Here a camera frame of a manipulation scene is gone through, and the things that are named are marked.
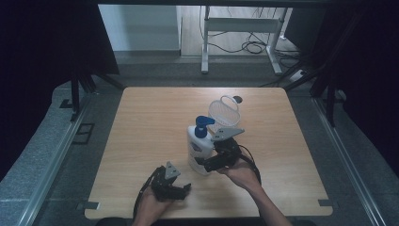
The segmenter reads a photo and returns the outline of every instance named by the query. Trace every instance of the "white stand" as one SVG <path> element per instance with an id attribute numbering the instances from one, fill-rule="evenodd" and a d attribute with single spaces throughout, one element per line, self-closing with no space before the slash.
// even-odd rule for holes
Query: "white stand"
<path id="1" fill-rule="evenodd" d="M 203 27 L 203 44 L 202 44 L 202 62 L 201 72 L 208 73 L 208 32 L 209 31 L 232 31 L 232 32 L 257 32 L 257 33 L 273 33 L 270 44 L 266 46 L 275 74 L 282 74 L 279 62 L 276 60 L 274 51 L 279 33 L 284 24 L 285 14 L 288 8 L 278 19 L 252 19 L 252 18 L 209 18 L 210 7 L 206 7 L 204 27 Z"/>

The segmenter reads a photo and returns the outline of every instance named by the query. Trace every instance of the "dark background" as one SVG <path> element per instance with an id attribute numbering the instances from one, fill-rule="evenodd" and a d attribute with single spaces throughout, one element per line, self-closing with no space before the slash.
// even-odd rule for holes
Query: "dark background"
<path id="1" fill-rule="evenodd" d="M 119 73 L 96 5 L 6 1 L 0 8 L 0 178 L 75 74 Z"/>
<path id="2" fill-rule="evenodd" d="M 347 97 L 345 111 L 399 175 L 399 8 L 389 0 L 369 4 L 332 73 Z M 344 8 L 294 8 L 284 35 L 318 67 L 351 15 Z"/>

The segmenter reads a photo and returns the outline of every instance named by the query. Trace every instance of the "blue bottle cap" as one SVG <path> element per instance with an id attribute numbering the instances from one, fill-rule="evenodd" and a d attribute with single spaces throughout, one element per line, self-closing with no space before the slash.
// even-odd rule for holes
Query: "blue bottle cap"
<path id="1" fill-rule="evenodd" d="M 208 134 L 208 129 L 206 128 L 209 124 L 215 124 L 215 120 L 206 116 L 198 116 L 196 118 L 196 129 L 194 134 L 198 138 L 204 138 Z"/>

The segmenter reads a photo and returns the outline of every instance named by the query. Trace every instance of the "table top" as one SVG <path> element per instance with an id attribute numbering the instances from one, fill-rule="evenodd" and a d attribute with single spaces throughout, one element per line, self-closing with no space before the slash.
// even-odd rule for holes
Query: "table top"
<path id="1" fill-rule="evenodd" d="M 175 186 L 192 184 L 184 201 L 162 218 L 257 217 L 246 191 L 217 172 L 202 176 L 187 162 L 189 125 L 207 115 L 222 95 L 238 95 L 239 127 L 234 137 L 247 147 L 260 170 L 263 188 L 285 216 L 327 216 L 331 206 L 288 97 L 279 88 L 127 88 L 120 100 L 89 202 L 87 218 L 131 218 L 139 189 L 168 161 L 182 173 Z"/>

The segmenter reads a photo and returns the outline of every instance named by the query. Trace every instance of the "table leg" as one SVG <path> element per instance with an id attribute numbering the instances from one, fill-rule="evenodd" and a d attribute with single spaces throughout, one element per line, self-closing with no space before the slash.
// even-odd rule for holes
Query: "table leg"
<path id="1" fill-rule="evenodd" d="M 267 54 L 269 55 L 269 58 L 272 63 L 273 70 L 275 71 L 275 74 L 282 74 L 281 67 L 279 66 L 279 61 L 276 59 L 274 52 L 276 50 L 277 41 L 279 40 L 279 33 L 281 32 L 282 26 L 284 24 L 285 15 L 287 14 L 287 9 L 288 8 L 284 8 L 284 11 L 279 16 L 279 21 L 277 23 L 277 27 L 274 32 L 271 43 L 269 45 L 267 45 L 267 47 L 266 47 L 266 51 L 267 51 Z"/>
<path id="2" fill-rule="evenodd" d="M 209 25 L 209 11 L 210 7 L 205 8 L 205 18 L 203 23 L 203 44 L 202 44 L 202 62 L 201 69 L 202 73 L 208 73 L 208 25 Z"/>

